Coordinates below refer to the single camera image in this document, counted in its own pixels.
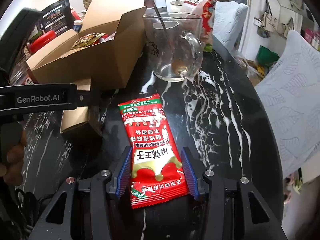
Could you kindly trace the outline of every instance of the spicy sauce packet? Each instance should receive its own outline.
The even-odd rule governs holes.
[[[118,106],[133,147],[132,207],[186,195],[187,182],[160,96],[138,98]]]

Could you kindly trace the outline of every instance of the patterned cushion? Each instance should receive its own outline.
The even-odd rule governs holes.
[[[289,31],[282,56],[255,89],[288,176],[320,150],[320,53]]]
[[[213,35],[231,51],[244,25],[248,6],[237,2],[217,2]]]

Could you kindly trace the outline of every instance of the hanging bag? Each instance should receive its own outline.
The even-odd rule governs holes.
[[[257,31],[258,35],[261,36],[262,38],[270,38],[270,32],[266,31],[263,27],[258,27]]]
[[[266,31],[269,31],[269,32],[276,31],[277,19],[276,17],[272,16],[272,12],[271,12],[271,8],[268,0],[266,0],[266,11],[262,15],[261,21],[262,21],[261,27]]]
[[[288,32],[291,30],[294,30],[294,23],[293,23],[293,18],[291,17],[291,19],[289,20],[289,22],[287,24],[282,24],[282,27],[284,28],[284,37],[288,37]]]

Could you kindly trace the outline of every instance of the human hand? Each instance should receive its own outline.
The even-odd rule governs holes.
[[[20,186],[22,184],[22,167],[24,158],[24,148],[27,146],[26,132],[22,131],[22,136],[18,145],[12,147],[7,153],[7,161],[10,166],[6,167],[0,163],[0,177],[8,185]]]

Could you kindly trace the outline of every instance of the cardboard box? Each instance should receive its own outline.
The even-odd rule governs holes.
[[[90,91],[91,79],[75,82],[78,90]],[[87,144],[102,137],[99,106],[83,106],[75,110],[64,110],[60,133],[72,143]]]
[[[144,0],[92,0],[80,33],[68,30],[27,60],[39,83],[92,78],[100,90],[125,88],[145,44]],[[70,51],[81,37],[101,32],[114,40]]]

